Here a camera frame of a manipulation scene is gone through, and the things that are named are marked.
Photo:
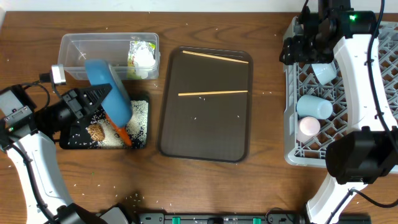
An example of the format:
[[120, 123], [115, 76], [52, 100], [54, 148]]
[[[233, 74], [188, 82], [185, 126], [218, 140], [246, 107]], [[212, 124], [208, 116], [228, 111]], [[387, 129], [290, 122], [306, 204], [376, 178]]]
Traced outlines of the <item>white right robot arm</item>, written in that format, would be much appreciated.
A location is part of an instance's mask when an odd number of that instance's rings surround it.
[[327, 174], [317, 193], [299, 214], [270, 212], [269, 223], [370, 223], [366, 215], [343, 210], [364, 188], [397, 165], [397, 120], [385, 93], [379, 66], [382, 14], [357, 11], [349, 1], [319, 1], [318, 11], [304, 5], [283, 37], [279, 60], [286, 77], [284, 111], [285, 160], [303, 165], [294, 154], [300, 142], [317, 135], [304, 131], [310, 118], [320, 119], [320, 99], [298, 96], [299, 64], [337, 63], [348, 113], [345, 135], [332, 139], [325, 151]]

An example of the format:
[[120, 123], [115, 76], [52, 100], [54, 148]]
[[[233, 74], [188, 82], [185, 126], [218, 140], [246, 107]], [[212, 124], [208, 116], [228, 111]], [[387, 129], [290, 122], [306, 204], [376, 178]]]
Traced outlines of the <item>yellow foil snack wrapper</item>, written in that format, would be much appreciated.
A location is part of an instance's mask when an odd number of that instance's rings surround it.
[[143, 80], [155, 65], [155, 44], [143, 40], [130, 41], [127, 55], [127, 78]]

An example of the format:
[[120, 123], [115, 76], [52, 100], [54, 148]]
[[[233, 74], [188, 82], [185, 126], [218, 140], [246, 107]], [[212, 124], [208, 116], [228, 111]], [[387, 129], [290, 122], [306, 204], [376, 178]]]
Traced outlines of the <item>orange carrot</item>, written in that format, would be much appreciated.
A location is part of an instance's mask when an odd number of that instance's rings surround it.
[[123, 140], [124, 144], [128, 147], [132, 146], [132, 141], [126, 131], [126, 128], [119, 128], [118, 126], [116, 126], [111, 118], [108, 116], [108, 114], [105, 114], [105, 117], [107, 119], [107, 121], [110, 123], [110, 125], [113, 127], [113, 129], [116, 131], [116, 133], [119, 135], [119, 137]]

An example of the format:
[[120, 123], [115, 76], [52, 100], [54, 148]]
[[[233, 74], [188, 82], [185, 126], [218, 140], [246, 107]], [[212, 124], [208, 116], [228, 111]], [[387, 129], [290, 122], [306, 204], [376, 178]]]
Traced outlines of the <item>white napkin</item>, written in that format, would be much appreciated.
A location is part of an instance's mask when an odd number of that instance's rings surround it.
[[149, 69], [155, 64], [154, 49], [150, 45], [142, 45], [134, 49], [132, 64], [137, 79], [146, 79]]

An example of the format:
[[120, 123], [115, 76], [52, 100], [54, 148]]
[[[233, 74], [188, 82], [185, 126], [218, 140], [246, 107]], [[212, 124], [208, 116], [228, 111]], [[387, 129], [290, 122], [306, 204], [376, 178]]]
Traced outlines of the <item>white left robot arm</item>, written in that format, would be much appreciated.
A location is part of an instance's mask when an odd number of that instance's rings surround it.
[[132, 223], [120, 205], [95, 214], [75, 204], [58, 168], [53, 135], [92, 115], [111, 85], [75, 88], [54, 105], [37, 110], [23, 83], [1, 91], [1, 151], [14, 163], [22, 185], [28, 223]]

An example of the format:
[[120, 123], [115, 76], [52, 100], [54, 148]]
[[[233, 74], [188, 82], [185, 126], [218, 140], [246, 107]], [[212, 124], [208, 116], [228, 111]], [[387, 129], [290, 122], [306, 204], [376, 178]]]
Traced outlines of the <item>wooden chopstick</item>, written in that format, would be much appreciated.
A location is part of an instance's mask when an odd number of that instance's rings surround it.
[[189, 54], [189, 55], [194, 55], [194, 56], [199, 56], [199, 57], [206, 57], [206, 58], [213, 58], [217, 60], [224, 60], [224, 61], [229, 61], [229, 62], [237, 62], [237, 63], [245, 63], [248, 64], [249, 62], [243, 61], [243, 60], [237, 60], [233, 58], [227, 58], [227, 57], [220, 57], [220, 56], [215, 56], [215, 55], [209, 55], [209, 54], [203, 54], [203, 53], [198, 53], [198, 52], [191, 52], [191, 51], [182, 51], [183, 54]]
[[248, 92], [247, 90], [201, 91], [201, 92], [178, 93], [178, 96], [224, 95], [224, 94], [247, 93], [247, 92]]

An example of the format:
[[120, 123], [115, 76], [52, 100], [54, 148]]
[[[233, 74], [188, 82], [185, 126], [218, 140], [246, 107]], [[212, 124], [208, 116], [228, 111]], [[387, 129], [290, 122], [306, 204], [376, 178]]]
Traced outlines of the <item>dark blue plate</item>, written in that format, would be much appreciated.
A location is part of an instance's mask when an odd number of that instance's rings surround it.
[[107, 61], [90, 59], [85, 61], [85, 71], [92, 86], [110, 84], [111, 90], [101, 105], [111, 121], [124, 128], [132, 118], [131, 100], [116, 69]]

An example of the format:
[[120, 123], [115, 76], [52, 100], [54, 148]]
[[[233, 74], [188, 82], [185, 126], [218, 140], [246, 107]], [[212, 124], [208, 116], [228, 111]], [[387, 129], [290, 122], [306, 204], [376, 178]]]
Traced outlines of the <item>pink cup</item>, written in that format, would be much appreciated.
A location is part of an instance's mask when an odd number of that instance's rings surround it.
[[297, 140], [307, 142], [320, 132], [320, 122], [311, 116], [302, 118], [298, 122]]

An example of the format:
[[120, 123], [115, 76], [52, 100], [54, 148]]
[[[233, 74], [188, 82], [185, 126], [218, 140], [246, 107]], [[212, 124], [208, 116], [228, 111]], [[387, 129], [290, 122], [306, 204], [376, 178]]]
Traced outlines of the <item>light blue small bowl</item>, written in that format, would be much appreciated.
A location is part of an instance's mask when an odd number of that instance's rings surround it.
[[312, 64], [312, 69], [321, 85], [326, 85], [337, 77], [336, 67], [333, 62]]

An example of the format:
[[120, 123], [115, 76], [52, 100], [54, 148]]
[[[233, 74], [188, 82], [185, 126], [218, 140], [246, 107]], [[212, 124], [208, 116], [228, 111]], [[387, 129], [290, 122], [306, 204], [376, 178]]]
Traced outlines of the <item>brown cookie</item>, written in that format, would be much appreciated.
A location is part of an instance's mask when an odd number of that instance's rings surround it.
[[105, 134], [100, 124], [91, 124], [87, 127], [88, 134], [94, 141], [103, 141]]

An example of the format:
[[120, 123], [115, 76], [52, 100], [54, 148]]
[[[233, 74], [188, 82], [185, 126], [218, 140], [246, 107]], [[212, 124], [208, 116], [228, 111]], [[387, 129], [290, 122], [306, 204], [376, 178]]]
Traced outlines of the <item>light blue cup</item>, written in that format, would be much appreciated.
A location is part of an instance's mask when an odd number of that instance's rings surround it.
[[323, 98], [303, 95], [296, 105], [300, 117], [311, 116], [316, 119], [328, 119], [333, 112], [333, 105]]

